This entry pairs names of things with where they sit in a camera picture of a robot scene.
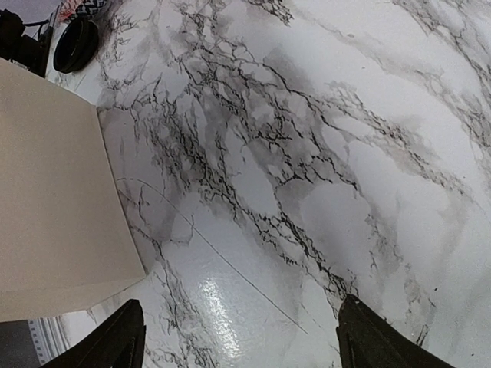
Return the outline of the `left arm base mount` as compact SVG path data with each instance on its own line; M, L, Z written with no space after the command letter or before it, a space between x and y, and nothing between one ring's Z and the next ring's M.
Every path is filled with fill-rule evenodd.
M1 10L1 58L45 77L54 27L50 19L26 24L15 13Z

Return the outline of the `cream paper bag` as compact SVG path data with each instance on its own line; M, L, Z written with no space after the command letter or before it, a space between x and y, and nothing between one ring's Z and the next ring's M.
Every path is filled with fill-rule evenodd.
M2 321L85 310L144 275L95 107L2 61Z

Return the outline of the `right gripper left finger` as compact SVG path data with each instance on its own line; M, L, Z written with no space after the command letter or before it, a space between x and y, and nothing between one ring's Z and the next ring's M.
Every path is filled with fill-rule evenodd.
M140 302L130 299L81 342L44 368L141 368L147 328Z

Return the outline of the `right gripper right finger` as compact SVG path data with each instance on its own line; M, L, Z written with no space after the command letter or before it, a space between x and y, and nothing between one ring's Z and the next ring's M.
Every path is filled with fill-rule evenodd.
M452 367L397 332L353 294L341 304L336 333L344 368Z

